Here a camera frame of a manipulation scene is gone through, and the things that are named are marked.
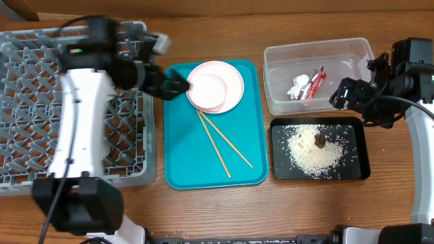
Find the wooden chopstick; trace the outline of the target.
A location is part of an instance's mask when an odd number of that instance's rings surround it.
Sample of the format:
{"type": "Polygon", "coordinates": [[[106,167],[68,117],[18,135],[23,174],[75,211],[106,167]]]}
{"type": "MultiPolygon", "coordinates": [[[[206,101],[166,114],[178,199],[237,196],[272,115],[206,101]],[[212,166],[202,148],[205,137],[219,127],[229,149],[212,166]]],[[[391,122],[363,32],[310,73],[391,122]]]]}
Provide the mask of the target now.
{"type": "Polygon", "coordinates": [[[251,167],[254,166],[246,159],[246,157],[238,150],[238,148],[218,129],[216,125],[204,114],[204,112],[200,110],[196,110],[201,117],[203,117],[213,128],[214,130],[226,141],[226,143],[251,167]]]}
{"type": "Polygon", "coordinates": [[[201,115],[200,111],[197,110],[197,109],[196,109],[196,113],[197,113],[197,115],[198,115],[198,117],[199,117],[199,119],[200,119],[200,121],[201,121],[201,124],[202,124],[202,126],[203,126],[203,128],[204,128],[204,130],[205,130],[205,132],[206,132],[206,134],[207,134],[207,136],[208,136],[208,138],[209,138],[209,140],[210,140],[210,142],[211,142],[213,148],[214,148],[214,151],[216,152],[216,154],[217,154],[217,156],[218,156],[218,158],[219,158],[219,160],[220,160],[220,162],[221,162],[221,165],[223,166],[223,169],[224,169],[225,172],[226,172],[227,177],[228,177],[229,179],[231,179],[230,171],[228,170],[228,168],[227,168],[227,166],[226,166],[226,163],[224,162],[224,160],[223,160],[223,158],[222,158],[222,156],[221,156],[221,154],[220,154],[220,151],[218,150],[218,148],[217,148],[217,146],[216,146],[216,144],[215,144],[215,142],[214,142],[214,139],[213,139],[213,137],[211,136],[210,131],[209,131],[207,125],[205,124],[205,121],[203,120],[203,116],[201,115]]]}

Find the pink bowl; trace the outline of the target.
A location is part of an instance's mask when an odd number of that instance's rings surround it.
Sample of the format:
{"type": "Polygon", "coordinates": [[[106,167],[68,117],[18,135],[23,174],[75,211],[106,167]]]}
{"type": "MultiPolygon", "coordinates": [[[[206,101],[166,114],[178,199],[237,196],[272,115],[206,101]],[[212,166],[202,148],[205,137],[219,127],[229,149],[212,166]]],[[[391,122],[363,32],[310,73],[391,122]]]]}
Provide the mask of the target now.
{"type": "Polygon", "coordinates": [[[223,78],[213,74],[192,74],[187,81],[190,88],[187,97],[190,102],[202,110],[217,110],[225,103],[227,84],[223,78]]]}

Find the red snack wrapper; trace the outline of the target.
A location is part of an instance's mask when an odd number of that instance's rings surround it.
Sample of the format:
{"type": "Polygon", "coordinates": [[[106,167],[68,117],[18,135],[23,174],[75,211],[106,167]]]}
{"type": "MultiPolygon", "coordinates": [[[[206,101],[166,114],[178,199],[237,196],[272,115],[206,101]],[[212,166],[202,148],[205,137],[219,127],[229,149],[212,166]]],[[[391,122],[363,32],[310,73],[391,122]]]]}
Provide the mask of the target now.
{"type": "Polygon", "coordinates": [[[298,99],[310,100],[315,95],[315,93],[319,89],[319,86],[323,83],[326,77],[327,75],[324,71],[324,66],[320,66],[318,69],[314,69],[311,76],[309,77],[307,84],[302,86],[298,99]]]}

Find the large white round plate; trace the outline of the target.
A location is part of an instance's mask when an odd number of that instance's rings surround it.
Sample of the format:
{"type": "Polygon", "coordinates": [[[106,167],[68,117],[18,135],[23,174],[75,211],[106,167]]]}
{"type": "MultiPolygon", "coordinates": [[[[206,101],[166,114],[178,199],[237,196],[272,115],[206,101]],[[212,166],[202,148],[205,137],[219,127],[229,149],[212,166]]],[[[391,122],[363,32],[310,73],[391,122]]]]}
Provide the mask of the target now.
{"type": "Polygon", "coordinates": [[[209,61],[200,64],[195,67],[189,75],[192,74],[213,74],[218,75],[224,79],[227,84],[228,92],[225,103],[221,108],[217,110],[202,110],[200,108],[195,108],[201,110],[205,113],[218,114],[225,113],[241,101],[244,93],[244,81],[241,73],[231,64],[222,61],[209,61]]]}

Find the rice and food scraps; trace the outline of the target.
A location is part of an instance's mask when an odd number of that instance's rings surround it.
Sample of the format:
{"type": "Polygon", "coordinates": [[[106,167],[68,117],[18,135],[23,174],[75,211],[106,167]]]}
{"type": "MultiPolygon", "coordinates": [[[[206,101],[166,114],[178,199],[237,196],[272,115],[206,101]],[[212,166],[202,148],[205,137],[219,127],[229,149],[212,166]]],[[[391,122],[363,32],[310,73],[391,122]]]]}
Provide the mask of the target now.
{"type": "Polygon", "coordinates": [[[351,125],[275,125],[273,173],[279,180],[351,180],[361,176],[351,125]]]}

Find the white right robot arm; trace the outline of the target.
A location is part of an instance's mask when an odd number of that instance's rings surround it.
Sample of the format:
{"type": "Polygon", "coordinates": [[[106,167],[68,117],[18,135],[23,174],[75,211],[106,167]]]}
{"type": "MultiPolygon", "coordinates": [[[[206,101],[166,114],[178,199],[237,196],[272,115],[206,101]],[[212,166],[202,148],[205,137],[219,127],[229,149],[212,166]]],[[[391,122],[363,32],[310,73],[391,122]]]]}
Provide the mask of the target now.
{"type": "Polygon", "coordinates": [[[433,242],[433,41],[409,37],[391,53],[368,60],[369,82],[344,78],[330,97],[337,109],[363,117],[366,127],[392,128],[405,119],[414,159],[414,203],[410,224],[380,230],[338,225],[328,243],[433,242]]]}

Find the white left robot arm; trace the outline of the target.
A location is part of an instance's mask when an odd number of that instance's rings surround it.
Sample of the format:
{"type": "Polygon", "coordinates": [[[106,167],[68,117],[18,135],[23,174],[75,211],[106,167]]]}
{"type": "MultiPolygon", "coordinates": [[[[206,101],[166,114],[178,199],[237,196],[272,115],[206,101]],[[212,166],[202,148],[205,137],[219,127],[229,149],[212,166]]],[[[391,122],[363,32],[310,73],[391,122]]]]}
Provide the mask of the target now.
{"type": "Polygon", "coordinates": [[[85,16],[87,36],[59,56],[62,86],[60,131],[48,176],[33,182],[31,195],[45,214],[44,226],[82,236],[86,243],[148,243],[148,230],[125,215],[123,196],[104,178],[104,122],[117,88],[139,89],[162,100],[189,90],[178,73],[155,64],[170,46],[163,33],[138,31],[138,56],[121,58],[118,21],[85,16]]]}

